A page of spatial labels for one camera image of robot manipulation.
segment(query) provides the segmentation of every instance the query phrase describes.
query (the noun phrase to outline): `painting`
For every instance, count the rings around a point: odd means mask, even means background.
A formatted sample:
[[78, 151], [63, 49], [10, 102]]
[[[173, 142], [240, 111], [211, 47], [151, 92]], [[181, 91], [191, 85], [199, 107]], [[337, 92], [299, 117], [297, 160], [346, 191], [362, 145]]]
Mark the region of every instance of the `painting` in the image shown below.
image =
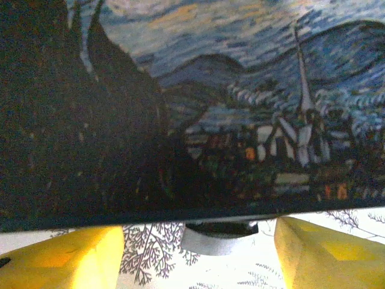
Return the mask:
[[381, 0], [1, 10], [1, 218], [385, 201]]

